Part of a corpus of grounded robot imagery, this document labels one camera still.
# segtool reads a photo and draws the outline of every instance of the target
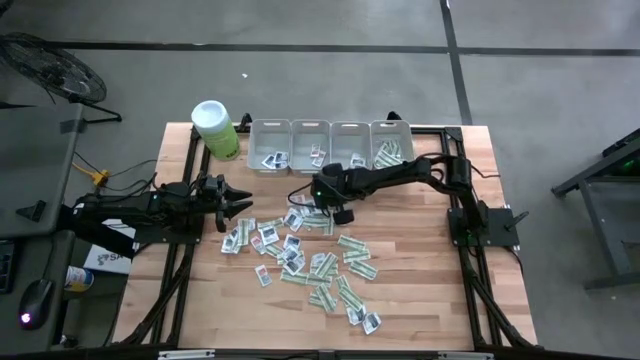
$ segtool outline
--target black metal frame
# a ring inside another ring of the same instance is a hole
[[[634,177],[610,176],[614,170],[640,156],[640,136],[636,135],[635,139],[629,139],[628,143],[625,141],[624,146],[616,144],[617,150],[611,149],[612,147],[603,152],[607,156],[600,161],[551,189],[551,192],[558,198],[564,198],[570,191],[580,190],[591,224],[602,245],[609,268],[613,273],[612,276],[585,283],[584,288],[587,290],[640,284],[640,272],[633,270],[624,242],[607,235],[606,225],[604,224],[605,219],[600,215],[593,201],[593,190],[591,189],[591,184],[598,182],[640,181],[640,179]]]

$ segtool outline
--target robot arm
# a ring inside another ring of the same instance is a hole
[[[77,204],[84,205],[74,215],[82,221],[102,223],[106,219],[121,219],[123,224],[136,229],[157,227],[180,233],[188,230],[195,215],[213,213],[217,230],[225,232],[224,218],[231,219],[251,206],[251,201],[240,201],[251,195],[229,186],[224,175],[215,178],[207,175],[192,184],[162,184],[155,191],[140,195],[87,194],[77,200]]]
[[[434,165],[443,164],[444,172]],[[425,183],[436,191],[453,195],[460,201],[469,230],[479,230],[487,226],[486,205],[476,201],[471,184],[471,162],[452,155],[435,158],[424,156],[379,170],[356,168],[343,170],[341,164],[330,164],[319,174],[313,175],[311,195],[316,207],[327,209],[336,207],[336,224],[353,221],[353,212],[344,210],[344,204],[353,200],[363,200],[376,190],[412,182]],[[443,173],[443,179],[434,173]]]

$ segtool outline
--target black floor stripe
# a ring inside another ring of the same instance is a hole
[[[448,52],[446,46],[188,44],[82,41],[48,41],[46,44],[55,48],[69,50],[334,52],[385,54],[446,54]]]
[[[490,56],[640,56],[640,49],[553,49],[460,47],[460,55]]]
[[[442,10],[444,32],[447,37],[447,45],[449,47],[449,59],[451,61],[451,72],[453,73],[453,85],[456,89],[458,107],[460,108],[460,119],[462,121],[462,125],[473,125],[471,109],[469,108],[469,99],[467,98],[467,90],[464,86],[464,77],[462,75],[462,65],[460,64],[460,55],[458,53],[456,33],[453,29],[453,20],[451,19],[451,11],[447,0],[440,0],[440,9]]]
[[[335,52],[384,54],[448,54],[447,46],[395,45],[287,45],[287,44],[190,44],[161,42],[47,41],[54,48],[68,50],[131,51],[245,51],[245,52]],[[640,57],[640,49],[562,49],[457,47],[458,55],[488,56],[612,56]]]

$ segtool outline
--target butcher block tabletop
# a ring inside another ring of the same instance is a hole
[[[498,174],[489,130],[485,126],[462,126],[467,158],[485,175]],[[156,183],[181,181],[187,156],[190,123],[167,124],[156,167]],[[253,206],[238,218],[258,222],[283,217],[287,195],[309,178],[292,175],[257,177],[247,168],[248,135],[240,134],[242,153],[233,161],[212,158],[209,174],[224,174],[229,185],[253,193]],[[439,152],[434,135],[414,135],[416,154]],[[203,145],[198,146],[194,169],[198,169]],[[482,179],[473,174],[477,195],[490,207],[504,205],[500,178]],[[426,184],[413,183],[382,189],[365,201],[353,203],[355,221],[336,226],[333,236],[322,229],[300,228],[309,272],[311,256],[332,252],[339,257],[339,273],[345,275],[369,312],[377,312],[382,324],[371,335],[362,326],[349,324],[340,300],[335,313],[309,304],[312,286],[280,280],[281,266],[249,245],[238,255],[220,252],[224,234],[216,232],[214,216],[207,215],[202,241],[196,246],[191,268],[180,348],[234,349],[335,349],[335,350],[471,350],[473,343],[462,284],[458,252],[451,245],[446,220],[449,197]],[[292,233],[279,228],[280,239]],[[378,275],[369,281],[349,272],[342,263],[345,249],[340,234],[365,241],[371,252],[369,264]],[[133,259],[114,341],[129,335],[158,297],[168,246],[154,244]],[[181,253],[176,261],[180,263]],[[533,322],[520,268],[514,256],[501,248],[487,248],[494,297],[520,333],[536,342]],[[266,265],[273,283],[262,287],[254,268]],[[338,298],[337,285],[330,289]],[[478,307],[483,335],[490,340],[484,306]],[[168,306],[173,314],[173,302]],[[166,337],[172,316],[166,316]]]

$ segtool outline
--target plastic bin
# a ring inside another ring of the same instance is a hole
[[[323,165],[331,161],[331,124],[326,120],[294,120],[291,123],[291,154],[289,166],[296,176],[317,173],[320,168],[311,165],[311,145],[320,144],[327,155]]]
[[[249,133],[247,165],[260,176],[286,176],[289,167],[268,169],[262,161],[276,151],[291,154],[291,124],[288,120],[253,120]]]
[[[396,140],[400,143],[402,157],[411,161],[415,158],[411,125],[404,120],[380,120],[371,123],[371,156],[375,159],[385,141]]]
[[[341,163],[344,169],[351,165],[351,156],[358,153],[365,158],[365,167],[371,169],[371,130],[362,122],[335,122],[331,125],[331,163]]]

